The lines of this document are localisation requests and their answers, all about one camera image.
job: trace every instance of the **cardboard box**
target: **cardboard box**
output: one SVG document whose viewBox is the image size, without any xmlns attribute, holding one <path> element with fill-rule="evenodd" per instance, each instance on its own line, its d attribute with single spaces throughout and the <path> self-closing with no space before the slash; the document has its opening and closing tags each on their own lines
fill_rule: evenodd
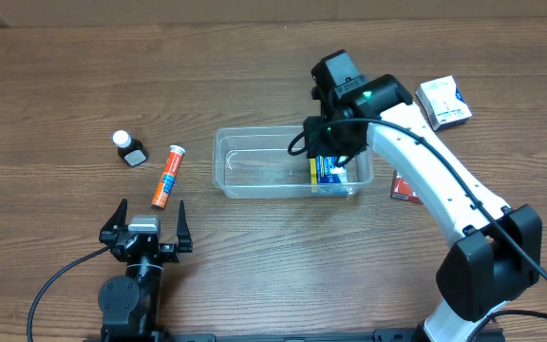
<svg viewBox="0 0 547 342">
<path fill-rule="evenodd" d="M 408 185 L 405 178 L 403 178 L 396 170 L 394 170 L 394 177 L 392 179 L 389 196 L 397 200 L 409 200 L 413 203 L 422 203 L 419 197 L 417 197 L 417 194 L 415 194 L 410 185 Z"/>
<path fill-rule="evenodd" d="M 434 130 L 463 124 L 472 117 L 453 76 L 422 83 L 417 97 Z"/>
</svg>

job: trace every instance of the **clear plastic container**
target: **clear plastic container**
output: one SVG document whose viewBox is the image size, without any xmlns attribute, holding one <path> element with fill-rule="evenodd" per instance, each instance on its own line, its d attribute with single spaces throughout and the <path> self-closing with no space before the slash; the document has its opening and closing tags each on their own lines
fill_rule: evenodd
<svg viewBox="0 0 547 342">
<path fill-rule="evenodd" d="M 372 149 L 346 166 L 348 182 L 311 184 L 305 154 L 287 149 L 302 126 L 230 127 L 215 134 L 213 179 L 232 199 L 283 199 L 314 196 L 353 196 L 374 180 Z M 294 147 L 301 149 L 301 140 Z"/>
</svg>

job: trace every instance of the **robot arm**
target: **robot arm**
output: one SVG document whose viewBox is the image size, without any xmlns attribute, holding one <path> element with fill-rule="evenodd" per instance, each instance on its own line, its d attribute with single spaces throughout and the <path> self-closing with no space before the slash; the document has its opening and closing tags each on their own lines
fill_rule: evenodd
<svg viewBox="0 0 547 342">
<path fill-rule="evenodd" d="M 410 128 L 412 132 L 426 138 L 453 165 L 472 192 L 482 201 L 484 208 L 495 219 L 504 216 L 501 208 L 509 207 L 508 203 L 484 187 L 463 167 L 429 128 L 416 104 L 398 104 L 383 112 L 381 119 Z M 448 170 L 422 144 L 416 144 L 413 139 L 393 128 L 373 123 L 368 128 L 368 142 L 374 151 L 398 170 L 419 194 L 419 198 L 441 228 L 449 247 L 465 238 L 465 227 L 472 226 L 480 230 L 488 225 L 488 220 L 473 208 L 471 200 Z M 500 309 L 504 304 L 505 301 L 502 301 L 491 309 L 490 313 Z M 443 299 L 425 321 L 423 329 L 432 342 L 465 341 L 480 322 L 481 320 L 472 322 L 462 319 Z"/>
<path fill-rule="evenodd" d="M 125 275 L 108 279 L 99 291 L 103 327 L 96 342 L 166 342 L 168 331 L 158 325 L 163 266 L 178 263 L 180 253 L 193 252 L 184 203 L 179 206 L 179 243 L 160 243 L 156 216 L 135 216 L 126 225 L 126 210 L 124 199 L 99 237 L 126 268 Z"/>
<path fill-rule="evenodd" d="M 305 147 L 294 151 L 290 145 L 289 153 L 347 156 L 344 164 L 370 144 L 408 180 L 450 247 L 436 275 L 443 301 L 420 326 L 421 338 L 465 341 L 486 316 L 538 281 L 538 272 L 507 240 L 539 264 L 538 214 L 529 206 L 510 209 L 470 174 L 393 76 L 369 82 L 344 50 L 324 58 L 311 75 L 321 116 L 306 119 Z"/>
</svg>

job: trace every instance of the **small bottle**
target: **small bottle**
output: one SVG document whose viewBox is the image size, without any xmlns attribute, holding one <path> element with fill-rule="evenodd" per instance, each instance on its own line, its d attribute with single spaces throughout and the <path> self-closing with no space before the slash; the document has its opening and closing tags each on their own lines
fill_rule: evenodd
<svg viewBox="0 0 547 342">
<path fill-rule="evenodd" d="M 141 165 L 149 157 L 142 142 L 130 137 L 124 130 L 113 133 L 113 142 L 118 146 L 118 155 L 128 166 Z"/>
</svg>

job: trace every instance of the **wooden table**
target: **wooden table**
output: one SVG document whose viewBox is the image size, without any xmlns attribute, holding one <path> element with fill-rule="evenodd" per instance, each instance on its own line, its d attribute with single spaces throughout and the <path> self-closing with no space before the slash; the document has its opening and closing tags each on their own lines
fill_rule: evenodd
<svg viewBox="0 0 547 342">
<path fill-rule="evenodd" d="M 185 200 L 195 246 L 166 268 L 160 322 L 173 332 L 365 332 L 426 318 L 447 247 L 422 205 L 389 198 L 385 161 L 356 198 L 227 199 L 212 183 L 215 131 L 318 113 L 310 70 L 339 48 L 411 91 L 457 77 L 474 117 L 440 137 L 509 203 L 538 210 L 547 269 L 547 18 L 0 29 L 0 341 L 26 340 L 38 290 L 100 248 L 122 198 L 129 217 L 155 213 L 170 143 L 188 153 L 160 213 L 164 239 Z M 151 152 L 144 166 L 118 158 L 121 128 Z M 99 256 L 54 283 L 36 340 L 97 335 L 97 292 L 123 270 Z M 547 312 L 547 284 L 510 306 Z M 547 321 L 500 324 L 509 341 L 547 340 Z"/>
</svg>

